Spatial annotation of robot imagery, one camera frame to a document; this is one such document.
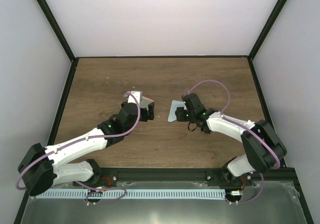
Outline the black sunglasses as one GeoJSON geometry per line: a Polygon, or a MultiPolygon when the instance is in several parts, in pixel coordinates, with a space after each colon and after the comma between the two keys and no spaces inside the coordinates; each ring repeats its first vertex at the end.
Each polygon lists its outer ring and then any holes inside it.
{"type": "Polygon", "coordinates": [[[194,132],[197,129],[202,129],[203,127],[203,122],[202,121],[198,121],[198,122],[189,122],[187,129],[189,132],[194,132]]]}

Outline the light blue cleaning cloth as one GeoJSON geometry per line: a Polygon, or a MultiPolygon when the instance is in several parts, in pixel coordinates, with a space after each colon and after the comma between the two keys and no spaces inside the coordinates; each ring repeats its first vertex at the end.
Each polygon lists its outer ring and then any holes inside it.
{"type": "Polygon", "coordinates": [[[177,108],[179,107],[185,107],[185,104],[183,101],[177,101],[177,100],[172,100],[171,102],[171,106],[170,106],[170,112],[169,112],[169,115],[168,115],[168,122],[174,122],[177,120],[177,116],[176,116],[176,110],[177,108]]]}

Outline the pink glasses case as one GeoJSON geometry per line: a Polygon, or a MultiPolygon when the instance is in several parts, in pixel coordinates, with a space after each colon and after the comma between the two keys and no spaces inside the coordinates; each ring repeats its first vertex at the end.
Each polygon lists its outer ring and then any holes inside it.
{"type": "Polygon", "coordinates": [[[145,96],[142,96],[140,102],[139,102],[139,106],[141,108],[147,108],[149,107],[149,104],[153,103],[154,100],[148,98],[148,97],[145,97],[145,96]]]}

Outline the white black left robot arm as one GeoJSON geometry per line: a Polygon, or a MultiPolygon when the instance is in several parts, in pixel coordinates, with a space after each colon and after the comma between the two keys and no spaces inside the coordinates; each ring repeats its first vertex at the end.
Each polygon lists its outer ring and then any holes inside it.
{"type": "Polygon", "coordinates": [[[154,107],[154,101],[146,98],[139,105],[134,101],[123,102],[118,114],[78,138],[46,147],[40,143],[32,145],[17,168],[24,188],[30,196],[37,196],[66,182],[98,185],[102,171],[97,162],[87,159],[73,163],[73,160],[123,141],[138,122],[154,119],[154,107]]]}

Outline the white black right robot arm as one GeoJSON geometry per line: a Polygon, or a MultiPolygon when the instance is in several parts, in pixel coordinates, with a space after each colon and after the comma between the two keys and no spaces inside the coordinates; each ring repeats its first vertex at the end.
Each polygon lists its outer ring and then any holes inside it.
{"type": "Polygon", "coordinates": [[[168,121],[195,124],[205,134],[218,132],[239,141],[245,154],[227,162],[220,174],[225,184],[234,185],[240,176],[250,173],[266,173],[280,167],[280,160],[287,149],[275,130],[265,120],[252,122],[229,117],[221,111],[206,108],[195,93],[172,101],[168,121]]]}

